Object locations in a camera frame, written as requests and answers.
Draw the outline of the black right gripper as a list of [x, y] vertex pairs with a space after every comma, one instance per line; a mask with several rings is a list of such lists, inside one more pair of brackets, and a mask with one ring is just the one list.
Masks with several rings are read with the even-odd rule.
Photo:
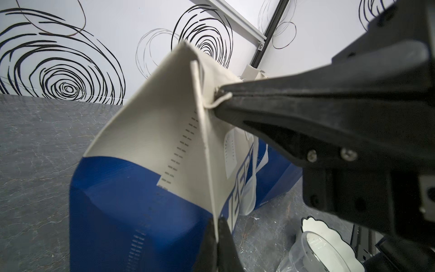
[[329, 66], [226, 85], [217, 118], [304, 170], [310, 206], [435, 242], [435, 3], [397, 1]]

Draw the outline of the blue cream takeout bag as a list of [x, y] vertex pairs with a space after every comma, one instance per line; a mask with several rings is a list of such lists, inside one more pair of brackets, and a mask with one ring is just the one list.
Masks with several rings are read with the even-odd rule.
[[268, 151], [213, 112], [237, 82], [182, 42], [106, 124], [71, 180], [72, 272], [189, 272], [208, 222], [254, 209]]
[[301, 179], [302, 168], [292, 164], [263, 140], [259, 140], [256, 167], [255, 209], [284, 194]]
[[247, 65], [240, 78], [244, 82], [250, 82], [254, 80], [267, 79], [268, 76], [263, 70], [254, 68], [251, 65]]

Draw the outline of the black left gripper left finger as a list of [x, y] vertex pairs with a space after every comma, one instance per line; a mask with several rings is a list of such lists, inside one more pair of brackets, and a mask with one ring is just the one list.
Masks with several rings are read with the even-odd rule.
[[211, 218], [205, 229], [193, 272], [216, 272], [218, 269], [218, 243], [216, 241], [214, 220]]

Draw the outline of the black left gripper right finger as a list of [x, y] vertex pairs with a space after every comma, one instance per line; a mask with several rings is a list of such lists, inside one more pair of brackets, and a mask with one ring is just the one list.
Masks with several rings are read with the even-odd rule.
[[238, 257], [237, 248], [227, 220], [218, 220], [217, 270], [219, 272], [243, 272], [244, 268]]

